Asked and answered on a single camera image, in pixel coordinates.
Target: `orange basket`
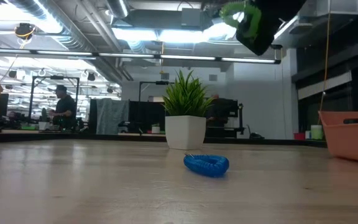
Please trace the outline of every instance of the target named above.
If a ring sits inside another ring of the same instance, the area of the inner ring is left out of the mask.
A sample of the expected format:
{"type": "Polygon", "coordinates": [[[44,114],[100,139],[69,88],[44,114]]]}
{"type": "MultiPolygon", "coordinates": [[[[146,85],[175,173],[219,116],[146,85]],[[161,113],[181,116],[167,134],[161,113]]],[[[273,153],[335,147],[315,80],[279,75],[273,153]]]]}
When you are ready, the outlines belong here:
{"type": "Polygon", "coordinates": [[[358,160],[358,123],[344,124],[358,119],[358,112],[319,112],[326,135],[328,150],[333,156],[358,160]]]}

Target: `blue coiled cord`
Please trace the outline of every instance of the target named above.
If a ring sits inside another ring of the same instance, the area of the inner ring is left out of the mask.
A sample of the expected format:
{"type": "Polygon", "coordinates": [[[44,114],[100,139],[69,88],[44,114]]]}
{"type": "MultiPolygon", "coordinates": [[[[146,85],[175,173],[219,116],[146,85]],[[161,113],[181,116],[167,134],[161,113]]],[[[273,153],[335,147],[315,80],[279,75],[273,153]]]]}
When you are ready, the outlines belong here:
{"type": "Polygon", "coordinates": [[[183,162],[193,172],[208,177],[222,177],[229,168],[229,160],[224,156],[187,154],[183,162]]]}

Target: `white wall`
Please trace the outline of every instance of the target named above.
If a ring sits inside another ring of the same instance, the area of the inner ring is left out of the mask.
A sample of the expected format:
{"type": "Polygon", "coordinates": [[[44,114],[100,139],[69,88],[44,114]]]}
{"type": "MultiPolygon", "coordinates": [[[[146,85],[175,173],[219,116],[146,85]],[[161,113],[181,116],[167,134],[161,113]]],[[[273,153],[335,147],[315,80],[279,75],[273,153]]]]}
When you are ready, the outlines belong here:
{"type": "MultiPolygon", "coordinates": [[[[187,68],[180,67],[164,67],[163,71],[170,74],[170,82],[174,82],[177,76],[177,72],[182,72],[187,75],[191,70],[194,72],[192,76],[200,78],[203,84],[207,85],[207,96],[218,94],[220,97],[226,97],[226,73],[221,72],[219,68],[187,68]],[[216,82],[209,81],[209,75],[218,75],[216,82]]],[[[127,71],[132,75],[135,81],[122,83],[122,96],[121,100],[137,101],[139,99],[139,82],[155,82],[161,80],[160,67],[128,67],[127,71]]],[[[150,96],[165,96],[166,86],[150,84],[146,88],[147,84],[142,85],[141,101],[147,101],[150,96]]]]}
{"type": "MultiPolygon", "coordinates": [[[[289,50],[280,65],[234,63],[226,73],[227,97],[244,104],[243,124],[267,139],[293,139],[297,131],[297,97],[291,83],[294,53],[289,50]]],[[[232,125],[238,126],[238,119],[232,125]]],[[[249,135],[246,131],[238,137],[249,135]]]]}

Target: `white pot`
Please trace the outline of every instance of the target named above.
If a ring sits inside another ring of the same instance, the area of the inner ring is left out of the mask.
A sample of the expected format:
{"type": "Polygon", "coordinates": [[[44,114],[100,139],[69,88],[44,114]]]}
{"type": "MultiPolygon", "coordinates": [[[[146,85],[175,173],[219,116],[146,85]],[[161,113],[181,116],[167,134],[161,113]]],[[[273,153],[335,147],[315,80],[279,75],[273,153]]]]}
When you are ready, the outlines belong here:
{"type": "Polygon", "coordinates": [[[49,122],[39,121],[38,126],[39,126],[39,130],[46,130],[49,128],[49,122]]]}
{"type": "Polygon", "coordinates": [[[160,127],[152,127],[152,134],[160,134],[160,127]]]}
{"type": "Polygon", "coordinates": [[[165,117],[165,135],[171,149],[201,149],[206,119],[196,116],[165,117]]]}

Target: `gray curtain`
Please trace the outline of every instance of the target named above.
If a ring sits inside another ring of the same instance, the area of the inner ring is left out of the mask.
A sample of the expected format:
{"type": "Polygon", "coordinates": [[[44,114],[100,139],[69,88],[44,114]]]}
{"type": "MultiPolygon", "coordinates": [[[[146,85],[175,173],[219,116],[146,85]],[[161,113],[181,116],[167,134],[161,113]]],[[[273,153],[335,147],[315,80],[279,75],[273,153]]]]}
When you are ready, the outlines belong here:
{"type": "Polygon", "coordinates": [[[118,124],[128,120],[129,102],[112,99],[96,100],[98,127],[96,134],[118,134],[118,124]]]}

